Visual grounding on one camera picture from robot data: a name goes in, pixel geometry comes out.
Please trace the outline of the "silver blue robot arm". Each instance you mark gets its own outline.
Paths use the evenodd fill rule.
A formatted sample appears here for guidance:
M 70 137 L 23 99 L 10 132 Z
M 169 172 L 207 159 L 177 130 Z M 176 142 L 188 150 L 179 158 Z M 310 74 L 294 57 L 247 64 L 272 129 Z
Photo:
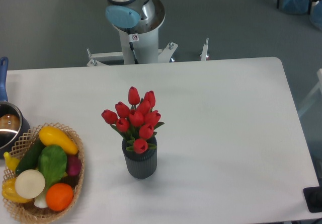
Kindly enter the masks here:
M 321 0 L 275 0 L 276 8 L 290 14 L 310 14 Z M 160 27 L 165 9 L 160 0 L 107 0 L 105 17 L 118 30 L 143 34 Z

